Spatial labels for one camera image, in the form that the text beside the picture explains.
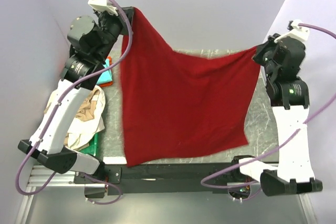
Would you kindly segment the red t shirt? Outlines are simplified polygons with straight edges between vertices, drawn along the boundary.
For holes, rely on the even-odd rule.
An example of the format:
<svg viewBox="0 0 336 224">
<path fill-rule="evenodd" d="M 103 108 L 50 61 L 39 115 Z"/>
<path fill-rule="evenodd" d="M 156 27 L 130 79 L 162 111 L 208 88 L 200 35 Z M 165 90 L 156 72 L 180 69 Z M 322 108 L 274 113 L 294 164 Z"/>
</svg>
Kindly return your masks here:
<svg viewBox="0 0 336 224">
<path fill-rule="evenodd" d="M 127 165 L 201 157 L 247 144 L 256 48 L 206 59 L 173 50 L 139 9 L 120 63 Z"/>
</svg>

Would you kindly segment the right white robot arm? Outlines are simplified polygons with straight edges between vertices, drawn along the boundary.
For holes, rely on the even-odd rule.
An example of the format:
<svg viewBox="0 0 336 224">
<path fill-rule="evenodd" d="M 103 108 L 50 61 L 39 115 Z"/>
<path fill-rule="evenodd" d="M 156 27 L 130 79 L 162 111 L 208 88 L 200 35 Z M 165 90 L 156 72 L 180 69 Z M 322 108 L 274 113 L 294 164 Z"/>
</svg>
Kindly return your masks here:
<svg viewBox="0 0 336 224">
<path fill-rule="evenodd" d="M 322 181 L 313 172 L 304 123 L 309 115 L 309 88 L 298 76 L 306 56 L 299 39 L 273 34 L 257 47 L 253 61 L 263 66 L 266 92 L 276 120 L 279 161 L 274 167 L 253 161 L 250 155 L 235 156 L 232 171 L 239 182 L 255 180 L 266 196 L 315 193 L 323 190 Z"/>
</svg>

